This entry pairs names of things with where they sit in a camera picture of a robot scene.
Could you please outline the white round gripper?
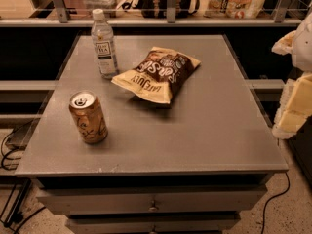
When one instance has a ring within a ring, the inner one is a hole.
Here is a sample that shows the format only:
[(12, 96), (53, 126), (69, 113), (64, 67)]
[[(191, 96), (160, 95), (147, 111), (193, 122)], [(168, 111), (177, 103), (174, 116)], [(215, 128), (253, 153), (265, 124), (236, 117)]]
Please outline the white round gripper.
[[(292, 65), (304, 72), (312, 71), (312, 13), (299, 25), (279, 39), (272, 47), (275, 54), (292, 53)], [(288, 139), (312, 115), (312, 74), (303, 73), (297, 80), (288, 79), (285, 84), (278, 108), (272, 134), (279, 139)]]

